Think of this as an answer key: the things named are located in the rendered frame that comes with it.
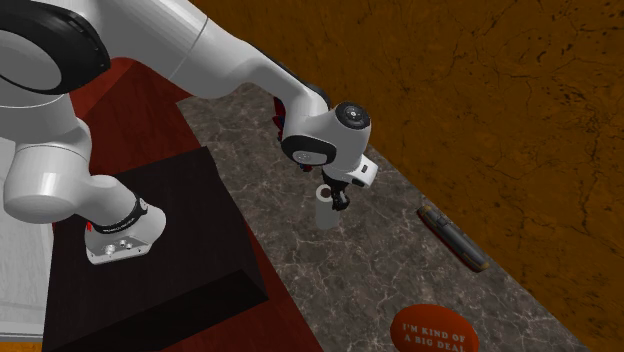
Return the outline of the dark long remote control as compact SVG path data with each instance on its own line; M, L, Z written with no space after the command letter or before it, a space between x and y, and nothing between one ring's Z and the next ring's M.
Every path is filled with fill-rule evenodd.
M489 262L469 240L439 211L429 205L417 210L424 225L471 271L480 273L489 268Z

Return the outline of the red and blue object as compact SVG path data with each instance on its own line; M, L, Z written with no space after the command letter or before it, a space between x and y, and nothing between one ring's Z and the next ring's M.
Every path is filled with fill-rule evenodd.
M279 129L277 134L277 140L282 142L283 137L283 128L285 123L285 107L280 99L277 97L273 98L275 115L272 118L273 123Z

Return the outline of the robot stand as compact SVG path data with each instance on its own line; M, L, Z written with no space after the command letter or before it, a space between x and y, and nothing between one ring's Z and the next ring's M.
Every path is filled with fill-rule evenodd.
M118 174L161 208L149 253L93 265L86 222L56 224L42 352L159 351L267 294L245 221L205 147Z

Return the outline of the grey cylindrical cup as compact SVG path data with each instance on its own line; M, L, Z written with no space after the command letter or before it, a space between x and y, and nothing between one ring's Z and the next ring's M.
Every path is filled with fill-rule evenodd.
M320 230L329 230L338 226L340 212L333 209L331 188L327 184L320 185L315 191L315 221Z

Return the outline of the orange round lettered mug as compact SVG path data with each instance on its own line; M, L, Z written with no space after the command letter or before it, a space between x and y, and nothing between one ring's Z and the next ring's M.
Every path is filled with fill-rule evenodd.
M399 311L390 326L399 352L479 352L479 338L461 315L434 304L416 304Z

